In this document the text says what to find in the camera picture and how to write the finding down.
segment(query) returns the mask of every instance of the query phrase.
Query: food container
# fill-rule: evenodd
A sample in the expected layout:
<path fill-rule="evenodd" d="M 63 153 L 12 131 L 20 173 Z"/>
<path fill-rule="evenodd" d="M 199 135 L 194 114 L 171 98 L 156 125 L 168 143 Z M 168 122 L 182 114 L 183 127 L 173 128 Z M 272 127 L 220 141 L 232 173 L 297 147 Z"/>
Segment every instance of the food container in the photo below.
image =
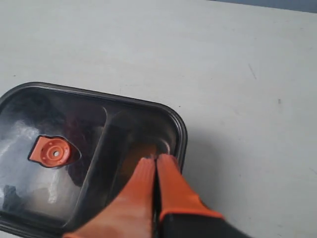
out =
<path fill-rule="evenodd" d="M 142 156 L 183 166 L 187 132 L 171 108 L 47 83 L 0 98 L 0 230 L 55 238 L 87 222 Z"/>

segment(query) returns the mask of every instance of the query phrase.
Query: white table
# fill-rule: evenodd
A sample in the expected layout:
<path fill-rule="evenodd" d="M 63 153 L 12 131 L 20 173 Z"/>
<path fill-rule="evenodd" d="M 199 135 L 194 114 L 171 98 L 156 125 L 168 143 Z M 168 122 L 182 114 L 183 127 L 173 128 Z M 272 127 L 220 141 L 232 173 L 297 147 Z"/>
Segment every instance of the white table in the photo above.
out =
<path fill-rule="evenodd" d="M 317 15 L 89 2 L 1 1 L 0 95 L 44 81 L 169 105 L 188 128 L 184 176 L 207 205 L 256 238 L 315 238 Z"/>

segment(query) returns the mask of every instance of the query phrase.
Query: dark container rim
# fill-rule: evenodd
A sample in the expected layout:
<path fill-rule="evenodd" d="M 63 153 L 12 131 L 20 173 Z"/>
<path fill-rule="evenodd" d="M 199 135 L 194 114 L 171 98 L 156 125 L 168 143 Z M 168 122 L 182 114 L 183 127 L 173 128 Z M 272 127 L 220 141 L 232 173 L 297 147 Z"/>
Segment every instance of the dark container rim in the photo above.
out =
<path fill-rule="evenodd" d="M 27 88 L 39 88 L 39 89 L 46 89 L 46 90 L 52 90 L 57 92 L 87 96 L 87 97 L 96 98 L 96 99 L 107 99 L 113 102 L 134 104 L 134 105 L 144 106 L 144 107 L 152 108 L 154 110 L 161 111 L 162 113 L 168 115 L 176 126 L 178 136 L 179 136 L 179 143 L 178 143 L 179 146 L 178 146 L 178 149 L 175 151 L 175 156 L 178 159 L 180 170 L 181 171 L 183 170 L 186 147 L 187 147 L 187 129 L 183 119 L 172 108 L 166 105 L 163 105 L 161 103 L 150 102 L 150 101 L 141 100 L 141 99 L 134 99 L 134 98 L 119 96 L 115 94 L 102 93 L 102 92 L 97 92 L 97 91 L 92 91 L 87 89 L 79 89 L 75 87 L 62 86 L 62 85 L 51 84 L 51 83 L 27 82 L 10 89 L 9 91 L 4 93 L 0 97 L 0 110 L 1 110 L 2 104 L 5 103 L 6 100 L 8 100 L 11 96 L 18 93 L 19 91 L 27 89 Z M 4 218 L 0 215 L 0 230 L 11 233 L 16 236 L 25 237 L 25 238 L 48 237 L 45 230 L 42 231 L 36 228 L 29 227 L 27 224 L 21 223 L 20 221 L 17 221 L 17 222 L 19 224 L 12 221 L 8 221 L 6 219 L 4 220 Z"/>

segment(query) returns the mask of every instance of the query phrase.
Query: white surface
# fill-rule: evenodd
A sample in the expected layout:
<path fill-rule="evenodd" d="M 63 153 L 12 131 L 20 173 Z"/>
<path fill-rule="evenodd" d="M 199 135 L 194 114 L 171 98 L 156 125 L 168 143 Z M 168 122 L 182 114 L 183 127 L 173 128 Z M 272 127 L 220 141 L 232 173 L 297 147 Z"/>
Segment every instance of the white surface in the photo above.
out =
<path fill-rule="evenodd" d="M 206 0 L 1 1 L 0 94 L 44 81 L 167 104 L 207 205 L 256 238 L 315 238 L 316 29 Z"/>

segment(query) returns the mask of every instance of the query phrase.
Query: orange vent valve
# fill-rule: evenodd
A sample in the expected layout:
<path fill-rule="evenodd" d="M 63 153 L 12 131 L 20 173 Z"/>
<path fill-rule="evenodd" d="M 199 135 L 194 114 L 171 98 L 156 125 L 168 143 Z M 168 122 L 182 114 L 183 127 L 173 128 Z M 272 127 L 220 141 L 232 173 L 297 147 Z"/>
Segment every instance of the orange vent valve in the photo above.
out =
<path fill-rule="evenodd" d="M 69 143 L 62 138 L 40 136 L 30 156 L 31 161 L 46 167 L 64 165 L 71 154 Z"/>

